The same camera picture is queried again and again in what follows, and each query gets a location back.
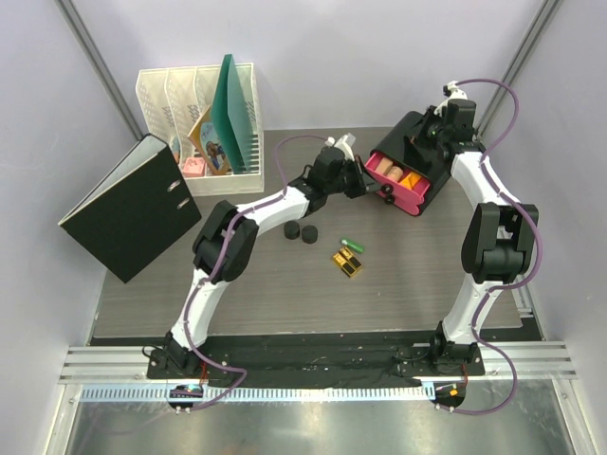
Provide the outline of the pink bottom drawer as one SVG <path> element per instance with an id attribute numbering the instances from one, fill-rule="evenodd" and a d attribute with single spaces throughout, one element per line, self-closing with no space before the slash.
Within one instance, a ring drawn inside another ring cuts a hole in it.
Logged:
<path id="1" fill-rule="evenodd" d="M 418 205 L 408 204 L 403 200 L 395 200 L 393 202 L 386 202 L 388 206 L 395 207 L 404 211 L 411 216 L 419 216 L 422 213 L 421 208 Z"/>

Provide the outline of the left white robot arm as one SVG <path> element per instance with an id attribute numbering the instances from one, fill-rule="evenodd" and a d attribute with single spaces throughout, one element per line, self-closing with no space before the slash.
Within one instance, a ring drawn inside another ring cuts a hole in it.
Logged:
<path id="1" fill-rule="evenodd" d="M 183 378 L 200 371 L 199 348 L 212 315 L 228 285 L 247 268 L 258 237 L 318 211 L 333 194 L 355 199 L 380 188 L 359 156 L 325 146 L 313 164 L 277 193 L 245 205 L 217 203 L 193 243 L 193 282 L 161 348 L 165 368 Z"/>

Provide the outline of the pink drawer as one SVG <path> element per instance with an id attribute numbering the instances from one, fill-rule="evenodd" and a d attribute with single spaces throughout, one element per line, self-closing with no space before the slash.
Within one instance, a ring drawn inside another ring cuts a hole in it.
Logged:
<path id="1" fill-rule="evenodd" d="M 421 210 L 422 210 L 423 203 L 416 204 L 416 202 L 415 202 L 415 201 L 412 201 L 412 200 L 409 198 L 409 194 L 408 194 L 408 193 L 406 194 L 405 198 L 400 197 L 398 194 L 395 194 L 395 193 L 393 193 L 393 194 L 384 194 L 384 193 L 383 193 L 383 191 L 378 191 L 378 192 L 377 192 L 377 195 L 378 195 L 379 197 L 381 197 L 383 200 L 384 200 L 384 199 L 385 199 L 387 196 L 392 195 L 392 196 L 395 198 L 395 200 L 403 200 L 403 201 L 406 201 L 408 204 L 412 204 L 412 205 L 418 205 L 418 206 L 421 208 Z"/>
<path id="2" fill-rule="evenodd" d="M 419 216 L 422 213 L 421 208 L 418 205 L 408 204 L 403 200 L 395 200 L 393 202 L 386 202 L 388 206 L 395 207 L 404 211 L 411 216 Z"/>
<path id="3" fill-rule="evenodd" d="M 430 181 L 424 177 L 422 180 L 420 180 L 414 187 L 414 189 L 411 191 L 403 186 L 401 186 L 399 184 L 399 182 L 394 182 L 389 180 L 386 176 L 381 175 L 379 173 L 376 172 L 376 167 L 378 162 L 381 160 L 382 157 L 388 157 L 387 155 L 381 153 L 381 152 L 372 152 L 371 156 L 368 158 L 368 160 L 365 163 L 365 168 L 368 170 L 368 172 L 378 181 L 383 185 L 385 184 L 390 184 L 393 186 L 394 191 L 393 193 L 398 194 L 400 197 L 405 198 L 406 194 L 409 194 L 409 198 L 412 201 L 415 201 L 416 204 L 420 204 L 425 200 L 425 195 L 426 193 L 429 191 L 430 187 L 431 187 L 431 183 Z M 413 172 L 412 170 L 410 170 L 409 168 L 405 167 L 402 164 L 399 164 L 395 161 L 394 158 L 390 158 L 394 163 L 394 166 L 397 166 L 399 168 L 401 168 L 404 171 L 404 175 L 406 175 L 408 172 Z"/>

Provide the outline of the black drawer organizer box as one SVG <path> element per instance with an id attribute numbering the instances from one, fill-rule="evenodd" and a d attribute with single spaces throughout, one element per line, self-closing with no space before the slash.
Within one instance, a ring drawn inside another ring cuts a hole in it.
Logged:
<path id="1" fill-rule="evenodd" d="M 407 113 L 370 153 L 365 168 L 380 185 L 388 205 L 419 216 L 451 177 L 451 164 L 437 142 L 442 118 Z"/>

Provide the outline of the beige foundation bottle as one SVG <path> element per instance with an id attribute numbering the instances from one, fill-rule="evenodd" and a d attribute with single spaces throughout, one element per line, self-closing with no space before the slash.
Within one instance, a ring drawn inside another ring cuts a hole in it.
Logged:
<path id="1" fill-rule="evenodd" d="M 402 179 L 403 174 L 404 171 L 401 168 L 392 166 L 386 173 L 386 177 L 391 181 L 399 182 Z"/>
<path id="2" fill-rule="evenodd" d="M 394 163 L 391 159 L 389 159 L 388 157 L 382 157 L 377 164 L 376 172 L 381 175 L 387 176 L 393 166 Z"/>

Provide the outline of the pink top drawer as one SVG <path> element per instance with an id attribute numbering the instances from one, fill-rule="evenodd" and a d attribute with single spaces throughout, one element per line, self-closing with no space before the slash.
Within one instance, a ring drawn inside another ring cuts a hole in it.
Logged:
<path id="1" fill-rule="evenodd" d="M 371 156 L 368 158 L 368 160 L 365 163 L 365 168 L 368 170 L 368 172 L 378 181 L 383 185 L 385 184 L 390 184 L 393 186 L 394 191 L 393 193 L 398 194 L 400 197 L 405 198 L 406 194 L 409 194 L 409 198 L 412 201 L 415 201 L 416 204 L 420 204 L 425 200 L 425 195 L 426 193 L 429 191 L 430 187 L 431 187 L 431 183 L 430 181 L 424 177 L 422 180 L 420 180 L 414 187 L 414 189 L 411 191 L 403 186 L 401 186 L 399 184 L 399 182 L 394 182 L 389 180 L 386 176 L 381 175 L 379 173 L 376 172 L 376 167 L 378 162 L 381 160 L 382 157 L 388 157 L 387 155 L 381 153 L 381 152 L 372 152 Z M 405 167 L 402 164 L 399 164 L 395 161 L 394 158 L 390 158 L 394 163 L 394 166 L 397 166 L 399 168 L 401 168 L 404 171 L 404 175 L 406 175 L 408 172 L 413 172 L 412 170 L 410 170 L 409 168 Z"/>

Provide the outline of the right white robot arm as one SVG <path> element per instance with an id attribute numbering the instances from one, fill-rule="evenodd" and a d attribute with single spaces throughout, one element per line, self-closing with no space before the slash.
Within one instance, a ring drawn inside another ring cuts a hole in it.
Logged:
<path id="1" fill-rule="evenodd" d="M 461 248 L 465 279 L 423 357 L 442 375 L 480 363 L 482 325 L 502 291 L 527 272 L 537 239 L 538 209 L 516 199 L 493 171 L 485 147 L 474 138 L 475 110 L 471 100 L 450 99 L 405 118 L 412 168 L 429 178 L 448 174 L 474 208 Z"/>

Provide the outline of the orange cream tube white cap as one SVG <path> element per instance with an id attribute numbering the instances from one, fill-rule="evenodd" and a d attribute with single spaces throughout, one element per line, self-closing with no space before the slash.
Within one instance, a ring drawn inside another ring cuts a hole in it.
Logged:
<path id="1" fill-rule="evenodd" d="M 423 177 L 415 172 L 408 172 L 403 178 L 400 180 L 399 184 L 409 190 L 413 190 L 415 185 L 422 180 Z"/>

